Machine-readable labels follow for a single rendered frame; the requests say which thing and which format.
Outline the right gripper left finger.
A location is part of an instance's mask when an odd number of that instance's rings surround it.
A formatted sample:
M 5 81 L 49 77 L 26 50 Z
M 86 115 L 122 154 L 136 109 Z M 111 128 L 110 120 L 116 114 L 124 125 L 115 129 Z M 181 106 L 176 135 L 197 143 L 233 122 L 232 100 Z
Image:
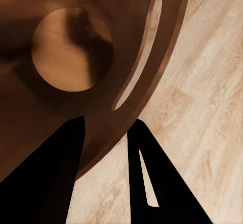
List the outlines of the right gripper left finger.
M 85 135 L 65 122 L 0 182 L 0 224 L 66 224 Z

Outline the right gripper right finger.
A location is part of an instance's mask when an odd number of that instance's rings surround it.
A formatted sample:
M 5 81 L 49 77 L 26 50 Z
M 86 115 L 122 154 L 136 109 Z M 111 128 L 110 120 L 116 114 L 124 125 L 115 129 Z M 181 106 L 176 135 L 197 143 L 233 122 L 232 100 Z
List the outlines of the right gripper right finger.
M 127 139 L 131 224 L 213 224 L 144 121 Z M 159 207 L 147 203 L 139 150 Z

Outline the trash can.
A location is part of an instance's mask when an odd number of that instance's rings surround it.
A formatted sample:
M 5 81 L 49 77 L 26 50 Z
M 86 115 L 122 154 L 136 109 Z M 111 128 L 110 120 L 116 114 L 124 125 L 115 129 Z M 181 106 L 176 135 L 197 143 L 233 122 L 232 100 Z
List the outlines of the trash can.
M 126 101 L 156 0 L 0 0 L 0 182 L 65 122 L 84 116 L 76 181 L 128 132 L 160 82 L 188 0 L 162 0 L 155 40 Z

